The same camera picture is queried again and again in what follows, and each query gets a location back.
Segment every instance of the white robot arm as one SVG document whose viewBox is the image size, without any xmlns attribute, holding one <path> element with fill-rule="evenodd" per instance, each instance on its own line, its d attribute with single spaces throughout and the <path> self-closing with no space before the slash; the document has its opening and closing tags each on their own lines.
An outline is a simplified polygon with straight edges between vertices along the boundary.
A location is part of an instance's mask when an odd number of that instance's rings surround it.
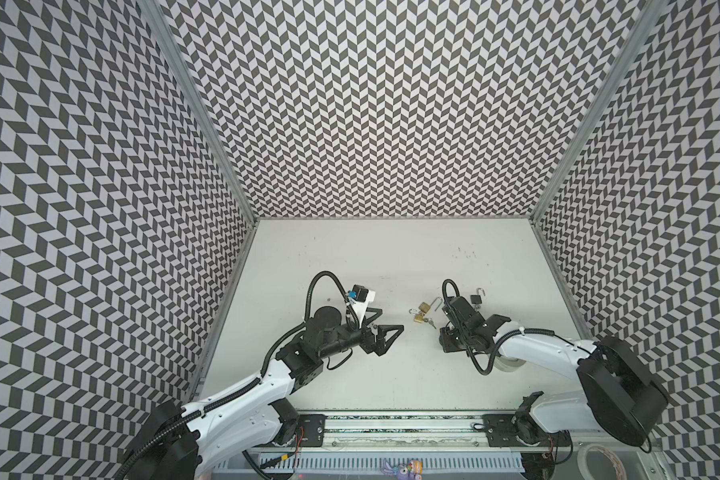
<svg viewBox="0 0 720 480">
<path fill-rule="evenodd" d="M 454 296 L 448 296 L 448 286 Z M 444 352 L 466 352 L 482 375 L 504 358 L 536 363 L 581 382 L 582 388 L 572 392 L 526 397 L 514 419 L 523 442 L 533 445 L 563 430 L 605 430 L 631 446 L 648 440 L 670 395 L 624 341 L 572 340 L 552 330 L 522 327 L 506 316 L 484 319 L 459 295 L 452 280 L 443 282 L 442 293 L 443 312 L 452 325 L 440 329 Z M 488 356 L 486 367 L 480 365 L 478 354 Z"/>
<path fill-rule="evenodd" d="M 323 276 L 333 278 L 344 295 L 346 323 L 330 306 L 311 312 L 312 288 Z M 381 356 L 403 332 L 402 325 L 380 325 L 376 334 L 371 331 L 369 324 L 382 314 L 368 306 L 374 297 L 375 292 L 360 285 L 347 294 L 335 275 L 317 274 L 308 289 L 306 321 L 280 337 L 261 371 L 181 408 L 172 402 L 154 408 L 126 448 L 115 479 L 127 474 L 130 480 L 192 480 L 250 447 L 287 444 L 298 423 L 288 396 L 322 372 L 322 359 L 355 346 Z M 374 315 L 365 318 L 366 312 Z"/>
</svg>

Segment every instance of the chevron pattern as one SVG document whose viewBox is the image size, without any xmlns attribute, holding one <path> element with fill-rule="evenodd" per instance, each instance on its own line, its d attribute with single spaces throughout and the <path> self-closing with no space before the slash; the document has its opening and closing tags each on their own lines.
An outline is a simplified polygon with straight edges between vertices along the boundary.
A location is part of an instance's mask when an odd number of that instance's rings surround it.
<svg viewBox="0 0 720 480">
<path fill-rule="evenodd" d="M 0 1 L 0 478 L 112 477 L 244 232 L 131 0 Z"/>
<path fill-rule="evenodd" d="M 542 225 L 597 335 L 675 404 L 679 478 L 720 478 L 720 2 L 672 2 Z"/>
<path fill-rule="evenodd" d="M 642 0 L 161 0 L 258 216 L 528 214 Z"/>
</svg>

